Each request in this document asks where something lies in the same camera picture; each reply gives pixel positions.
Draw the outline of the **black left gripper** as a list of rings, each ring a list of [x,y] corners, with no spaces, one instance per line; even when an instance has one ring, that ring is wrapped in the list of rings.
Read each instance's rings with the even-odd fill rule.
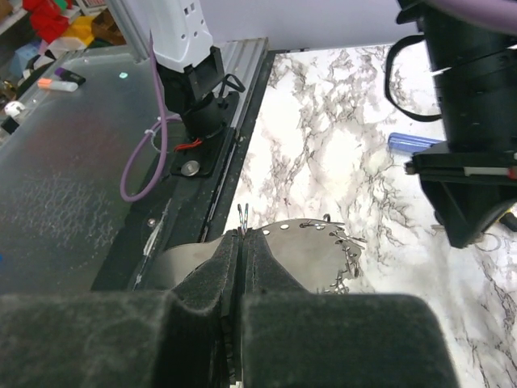
[[[389,50],[386,74],[404,48],[425,43],[445,141],[406,164],[444,227],[463,248],[516,202],[516,4],[513,1],[402,1],[399,24],[418,33]]]

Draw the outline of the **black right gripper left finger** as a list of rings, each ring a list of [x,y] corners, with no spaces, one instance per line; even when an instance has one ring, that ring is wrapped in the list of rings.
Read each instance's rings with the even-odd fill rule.
[[[227,387],[239,239],[171,290],[1,299],[4,387]]]

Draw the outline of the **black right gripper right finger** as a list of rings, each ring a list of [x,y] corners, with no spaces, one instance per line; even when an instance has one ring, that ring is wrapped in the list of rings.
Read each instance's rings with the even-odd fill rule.
[[[317,294],[252,230],[242,297],[246,387],[456,387],[439,321],[408,294]]]

